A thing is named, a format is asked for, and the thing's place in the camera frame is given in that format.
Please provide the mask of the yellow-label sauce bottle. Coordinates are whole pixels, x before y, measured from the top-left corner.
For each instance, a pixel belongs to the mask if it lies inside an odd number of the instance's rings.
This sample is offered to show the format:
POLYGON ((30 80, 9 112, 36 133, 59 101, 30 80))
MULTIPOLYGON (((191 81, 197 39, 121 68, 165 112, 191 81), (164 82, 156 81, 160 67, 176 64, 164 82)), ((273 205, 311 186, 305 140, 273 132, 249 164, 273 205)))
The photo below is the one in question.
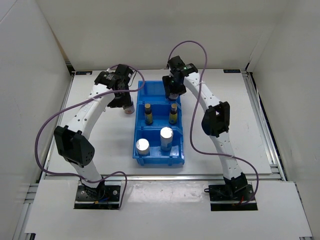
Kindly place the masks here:
POLYGON ((176 103, 173 103, 170 107, 169 123, 174 125, 177 123, 177 120, 178 120, 178 105, 176 103))
POLYGON ((144 118, 147 125, 151 125, 153 123, 152 108, 149 103, 144 105, 144 118))

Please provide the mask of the silver-lid bead jar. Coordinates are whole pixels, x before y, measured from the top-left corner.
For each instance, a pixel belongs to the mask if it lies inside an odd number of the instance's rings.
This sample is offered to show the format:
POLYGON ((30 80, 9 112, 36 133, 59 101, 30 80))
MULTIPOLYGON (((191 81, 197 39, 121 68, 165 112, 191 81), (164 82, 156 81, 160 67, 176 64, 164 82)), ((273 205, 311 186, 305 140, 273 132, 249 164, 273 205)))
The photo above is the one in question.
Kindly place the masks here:
POLYGON ((136 151, 141 156, 147 156, 150 153, 150 144, 149 141, 145 138, 140 138, 137 140, 136 151))
POLYGON ((163 151, 170 151, 172 148, 174 132, 170 127, 163 127, 160 130, 160 147, 163 151))

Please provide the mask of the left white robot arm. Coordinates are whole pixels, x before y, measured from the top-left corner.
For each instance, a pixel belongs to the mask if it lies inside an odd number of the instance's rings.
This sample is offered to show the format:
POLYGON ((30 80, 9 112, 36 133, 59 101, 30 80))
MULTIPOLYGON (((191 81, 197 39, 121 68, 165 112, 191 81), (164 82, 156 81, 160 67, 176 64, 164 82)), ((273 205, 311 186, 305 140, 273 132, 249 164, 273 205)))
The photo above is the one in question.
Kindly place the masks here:
POLYGON ((57 126, 54 138, 58 154, 69 162, 77 174, 86 194, 95 201, 106 198, 105 183, 93 162, 95 148, 89 142, 97 120, 106 108, 122 108, 126 114, 135 111, 129 90, 133 70, 119 64, 115 71, 102 71, 94 80, 88 96, 74 117, 64 126, 57 126))

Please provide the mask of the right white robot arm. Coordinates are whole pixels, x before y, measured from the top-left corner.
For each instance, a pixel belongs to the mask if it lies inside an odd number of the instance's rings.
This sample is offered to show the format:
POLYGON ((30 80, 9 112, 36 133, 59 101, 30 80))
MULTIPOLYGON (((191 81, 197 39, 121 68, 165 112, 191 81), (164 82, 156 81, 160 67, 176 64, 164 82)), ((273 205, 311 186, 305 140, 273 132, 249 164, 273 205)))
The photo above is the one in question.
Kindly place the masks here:
POLYGON ((230 200, 236 200, 245 194, 248 181, 237 160, 230 143, 230 104, 220 101, 204 84, 200 82, 200 73, 194 64, 185 64, 180 56, 167 62, 169 75, 162 77, 165 97, 171 101, 190 90, 204 111, 201 127, 212 140, 222 165, 225 182, 224 193, 230 200))

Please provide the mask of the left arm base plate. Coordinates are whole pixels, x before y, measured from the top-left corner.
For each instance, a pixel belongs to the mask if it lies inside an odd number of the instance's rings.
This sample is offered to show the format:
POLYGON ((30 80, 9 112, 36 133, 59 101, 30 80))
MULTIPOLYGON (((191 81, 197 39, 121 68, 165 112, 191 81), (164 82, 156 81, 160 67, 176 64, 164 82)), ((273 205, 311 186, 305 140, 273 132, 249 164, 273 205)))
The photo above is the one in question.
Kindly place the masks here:
POLYGON ((105 181, 98 192, 78 184, 73 208, 76 210, 119 210, 121 203, 122 183, 105 181))

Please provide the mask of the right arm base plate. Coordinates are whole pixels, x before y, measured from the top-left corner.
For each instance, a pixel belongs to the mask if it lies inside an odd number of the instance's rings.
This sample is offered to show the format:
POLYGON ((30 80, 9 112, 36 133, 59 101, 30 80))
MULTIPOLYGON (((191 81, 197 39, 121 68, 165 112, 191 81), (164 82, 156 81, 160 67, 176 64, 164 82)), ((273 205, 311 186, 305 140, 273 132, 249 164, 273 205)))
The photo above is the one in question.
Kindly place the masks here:
POLYGON ((226 185, 209 185, 204 189, 209 194, 212 212, 257 211, 258 206, 251 184, 235 194, 226 185))

